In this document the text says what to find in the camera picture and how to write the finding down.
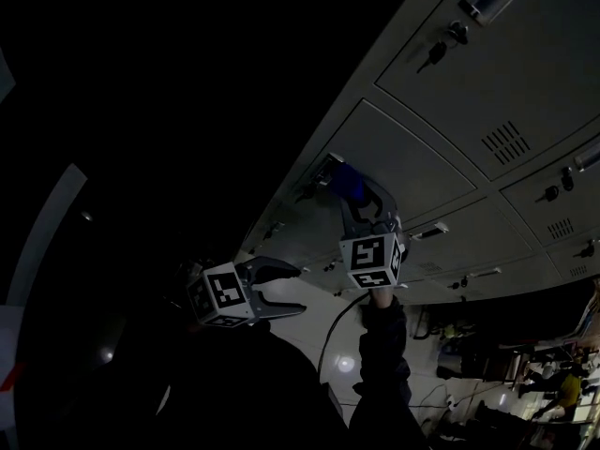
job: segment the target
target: floor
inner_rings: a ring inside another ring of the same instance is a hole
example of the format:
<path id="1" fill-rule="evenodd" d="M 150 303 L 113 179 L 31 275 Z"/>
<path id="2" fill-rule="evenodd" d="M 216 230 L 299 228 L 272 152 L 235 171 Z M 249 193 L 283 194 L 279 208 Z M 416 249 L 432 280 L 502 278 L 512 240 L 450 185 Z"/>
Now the floor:
<path id="1" fill-rule="evenodd" d="M 330 325 L 349 302 L 299 278 L 275 280 L 257 285 L 255 290 L 264 291 L 267 300 L 295 302 L 307 306 L 307 311 L 302 315 L 272 321 L 272 331 L 298 347 L 316 367 Z M 446 392 L 448 396 L 454 398 L 455 402 L 464 398 L 449 415 L 453 421 L 462 421 L 466 416 L 473 414 L 481 400 L 492 409 L 525 418 L 530 417 L 539 408 L 540 401 L 536 394 L 528 394 L 523 399 L 518 399 L 517 392 L 512 392 L 508 385 L 498 386 L 497 382 L 468 379 L 445 381 L 437 378 L 435 372 L 439 338 L 412 339 L 420 307 L 405 307 L 405 311 L 408 317 L 409 339 L 404 356 L 412 371 L 409 379 L 412 390 L 411 405 L 444 406 Z M 323 359 L 322 382 L 331 384 L 338 401 L 342 404 L 344 420 L 347 424 L 353 415 L 355 408 L 353 405 L 359 400 L 359 396 L 353 391 L 353 385 L 361 381 L 358 340 L 364 332 L 357 309 L 351 309 L 337 325 Z M 482 393 L 471 398 L 471 395 L 476 392 Z M 419 424 L 423 424 L 425 432 L 428 428 L 426 420 L 431 421 L 430 427 L 433 428 L 445 412 L 445 409 L 431 408 L 411 408 L 411 410 Z"/>

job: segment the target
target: dark background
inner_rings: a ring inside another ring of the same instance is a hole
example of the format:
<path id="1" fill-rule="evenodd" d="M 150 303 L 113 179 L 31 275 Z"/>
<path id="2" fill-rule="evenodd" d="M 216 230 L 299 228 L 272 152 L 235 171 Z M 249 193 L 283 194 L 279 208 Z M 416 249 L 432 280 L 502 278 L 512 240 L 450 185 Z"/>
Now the dark background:
<path id="1" fill-rule="evenodd" d="M 4 1 L 3 290 L 70 162 L 229 259 L 403 0 Z"/>
<path id="2" fill-rule="evenodd" d="M 24 315 L 22 448 L 69 434 L 76 398 L 110 440 L 103 419 L 164 393 L 177 265 L 234 255 L 403 0 L 0 1 L 0 303 L 64 169 L 88 177 Z"/>

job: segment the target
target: blue object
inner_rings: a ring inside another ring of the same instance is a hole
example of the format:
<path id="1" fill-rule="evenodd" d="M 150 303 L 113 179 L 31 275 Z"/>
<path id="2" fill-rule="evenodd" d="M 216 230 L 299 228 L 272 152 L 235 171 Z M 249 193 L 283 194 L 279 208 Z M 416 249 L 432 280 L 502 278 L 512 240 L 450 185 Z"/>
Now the blue object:
<path id="1" fill-rule="evenodd" d="M 348 203 L 361 206 L 365 203 L 363 177 L 347 163 L 338 165 L 332 172 L 331 190 Z"/>

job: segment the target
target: sticker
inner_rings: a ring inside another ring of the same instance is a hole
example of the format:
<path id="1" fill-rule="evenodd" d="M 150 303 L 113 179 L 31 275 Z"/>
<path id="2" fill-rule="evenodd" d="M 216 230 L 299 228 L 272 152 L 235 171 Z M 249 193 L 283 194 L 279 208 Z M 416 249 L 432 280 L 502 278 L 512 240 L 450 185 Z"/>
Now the sticker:
<path id="1" fill-rule="evenodd" d="M 218 316 L 213 320 L 206 322 L 205 325 L 233 327 L 245 322 L 247 319 L 239 317 Z"/>
<path id="2" fill-rule="evenodd" d="M 246 302 L 235 273 L 209 275 L 208 281 L 219 308 Z"/>
<path id="3" fill-rule="evenodd" d="M 351 270 L 385 265 L 385 241 L 382 236 L 352 242 Z"/>
<path id="4" fill-rule="evenodd" d="M 386 285 L 391 285 L 389 276 L 385 273 L 384 270 L 380 270 L 379 272 L 368 272 L 365 274 L 351 274 L 354 280 L 356 280 L 357 285 L 361 289 L 369 289 L 372 287 L 383 287 Z"/>

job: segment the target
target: gray panel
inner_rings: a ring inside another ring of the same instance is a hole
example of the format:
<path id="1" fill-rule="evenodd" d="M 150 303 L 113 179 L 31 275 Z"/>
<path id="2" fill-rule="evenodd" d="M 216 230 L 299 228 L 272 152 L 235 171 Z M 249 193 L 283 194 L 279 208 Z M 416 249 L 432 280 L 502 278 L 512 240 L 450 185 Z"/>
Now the gray panel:
<path id="1" fill-rule="evenodd" d="M 320 158 L 343 156 L 396 199 L 402 221 L 451 202 L 473 190 L 435 151 L 366 101 L 358 104 Z"/>
<path id="2" fill-rule="evenodd" d="M 325 271 L 325 268 L 328 268 L 329 264 L 335 261 L 337 261 L 337 263 L 333 270 Z M 307 265 L 307 269 L 310 271 L 303 273 L 300 278 L 322 290 L 327 290 L 330 293 L 337 293 L 340 290 L 355 288 L 355 285 L 348 278 L 340 254 L 320 259 L 313 264 Z"/>
<path id="3" fill-rule="evenodd" d="M 467 300 L 483 300 L 502 296 L 516 295 L 519 293 L 535 292 L 562 283 L 559 273 L 550 261 L 548 255 L 536 255 L 531 258 L 502 265 L 502 272 L 488 277 L 469 278 L 465 288 L 453 291 L 457 296 L 464 296 Z M 474 272 L 485 272 L 490 267 L 474 269 Z M 449 277 L 436 278 L 445 287 L 460 281 L 463 274 L 455 274 Z"/>
<path id="4" fill-rule="evenodd" d="M 458 1 L 437 8 L 378 85 L 495 179 L 600 113 L 600 0 L 515 0 L 487 27 Z M 417 75 L 456 19 L 469 44 Z"/>
<path id="5" fill-rule="evenodd" d="M 549 252 L 550 258 L 564 280 L 581 280 L 600 274 L 600 245 L 596 244 L 592 257 L 575 257 L 588 246 L 587 238 L 579 238 L 573 245 Z"/>
<path id="6" fill-rule="evenodd" d="M 450 232 L 414 240 L 405 264 L 421 275 L 435 275 L 459 268 L 514 259 L 531 251 L 525 240 L 489 200 L 482 200 L 429 224 L 412 234 L 443 222 Z"/>
<path id="7" fill-rule="evenodd" d="M 394 289 L 394 295 L 405 305 L 440 304 L 460 300 L 453 292 L 433 280 L 413 281 L 406 286 L 407 288 Z"/>
<path id="8" fill-rule="evenodd" d="M 339 240 L 344 234 L 339 198 L 328 190 L 298 203 L 295 195 L 291 196 L 275 212 L 272 221 L 285 225 L 256 246 L 256 255 L 294 265 L 306 265 L 338 251 Z"/>
<path id="9" fill-rule="evenodd" d="M 569 156 L 505 189 L 502 194 L 517 209 L 542 245 L 565 240 L 600 225 L 600 165 L 575 171 L 573 158 L 585 148 L 600 143 L 600 137 Z M 572 191 L 563 191 L 562 169 L 572 167 Z M 552 202 L 535 202 L 552 185 L 562 191 Z"/>
<path id="10" fill-rule="evenodd" d="M 361 102 L 316 162 L 327 153 L 343 156 L 359 172 L 386 188 L 396 199 L 400 218 L 408 220 L 473 190 L 473 186 L 411 132 L 369 103 Z M 338 250 L 343 225 L 338 197 L 324 189 L 296 203 L 296 187 L 273 215 L 285 226 L 261 242 L 257 255 L 306 264 Z"/>

